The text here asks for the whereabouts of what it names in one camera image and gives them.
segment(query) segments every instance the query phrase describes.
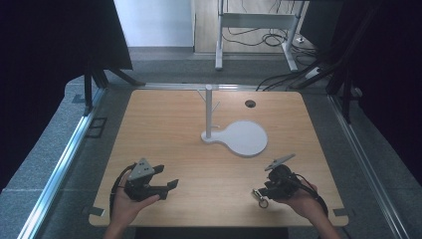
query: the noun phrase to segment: table surface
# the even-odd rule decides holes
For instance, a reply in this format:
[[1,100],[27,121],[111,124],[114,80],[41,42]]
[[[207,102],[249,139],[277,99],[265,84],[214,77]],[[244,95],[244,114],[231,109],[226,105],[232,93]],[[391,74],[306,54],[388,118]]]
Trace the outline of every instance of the table surface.
[[[219,102],[213,113],[214,125],[225,128],[236,120],[253,120],[267,132],[267,147],[250,158],[235,155],[225,145],[202,141],[206,117],[199,93],[132,93],[94,203],[105,213],[90,215],[91,224],[108,225],[108,199],[114,181],[127,166],[144,157],[152,166],[165,166],[153,176],[152,186],[173,179],[179,183],[166,200],[143,209],[134,226],[311,226],[285,204],[270,200],[268,208],[259,207],[251,193],[253,188],[265,186],[268,171],[264,168],[291,153],[296,156],[285,165],[317,185],[333,225],[347,224],[347,216],[335,216],[332,211],[342,209],[343,204],[299,93],[213,91],[214,105]],[[255,101],[256,106],[246,107],[247,100]]]

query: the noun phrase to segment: black curtain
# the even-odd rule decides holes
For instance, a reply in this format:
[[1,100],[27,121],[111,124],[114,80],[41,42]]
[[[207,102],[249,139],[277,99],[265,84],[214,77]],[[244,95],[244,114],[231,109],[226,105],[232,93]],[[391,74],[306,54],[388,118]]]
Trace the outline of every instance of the black curtain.
[[112,0],[0,2],[1,187],[37,142],[68,81],[131,69]]
[[360,106],[420,184],[421,17],[421,3],[384,0],[353,60]]

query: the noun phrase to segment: black hole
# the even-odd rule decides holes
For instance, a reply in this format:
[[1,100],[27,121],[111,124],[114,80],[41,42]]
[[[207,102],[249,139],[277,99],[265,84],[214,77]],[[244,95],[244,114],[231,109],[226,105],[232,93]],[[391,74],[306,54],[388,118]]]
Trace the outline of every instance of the black hole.
[[257,104],[254,102],[254,101],[252,101],[252,100],[247,100],[247,101],[245,101],[245,106],[246,107],[248,107],[248,108],[253,108],[253,107],[255,107]]

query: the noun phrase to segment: hand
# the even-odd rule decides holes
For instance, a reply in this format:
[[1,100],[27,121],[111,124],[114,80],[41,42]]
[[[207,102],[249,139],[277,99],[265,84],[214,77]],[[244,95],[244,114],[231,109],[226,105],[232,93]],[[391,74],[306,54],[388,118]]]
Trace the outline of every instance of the hand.
[[[305,186],[309,186],[304,180],[301,180],[301,183]],[[311,183],[310,185],[314,190],[317,190],[315,185]],[[325,213],[323,212],[322,206],[319,204],[319,202],[317,202],[308,192],[304,191],[303,189],[300,188],[289,199],[277,199],[274,201],[288,204],[296,213],[307,218],[316,228],[320,238],[340,238],[331,222],[325,216]]]
[[136,218],[140,210],[159,200],[158,195],[150,196],[140,202],[131,200],[124,192],[123,188],[126,184],[128,175],[129,172],[122,177],[119,187],[117,188],[114,197],[114,205],[112,207],[111,220],[104,238],[120,238],[124,229],[126,229],[126,227]]
[[[301,180],[301,183],[304,186],[309,187],[303,179]],[[310,185],[315,191],[317,191],[317,187],[315,185],[311,183]],[[308,192],[301,188],[289,199],[275,199],[274,201],[288,204],[296,213],[308,220],[311,220],[314,217],[325,217],[320,204]]]

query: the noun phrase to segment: white wall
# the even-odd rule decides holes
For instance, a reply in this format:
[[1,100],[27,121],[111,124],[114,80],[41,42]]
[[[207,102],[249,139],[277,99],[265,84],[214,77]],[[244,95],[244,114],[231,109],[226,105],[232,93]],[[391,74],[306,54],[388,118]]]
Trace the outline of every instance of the white wall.
[[192,47],[191,0],[114,0],[128,47]]

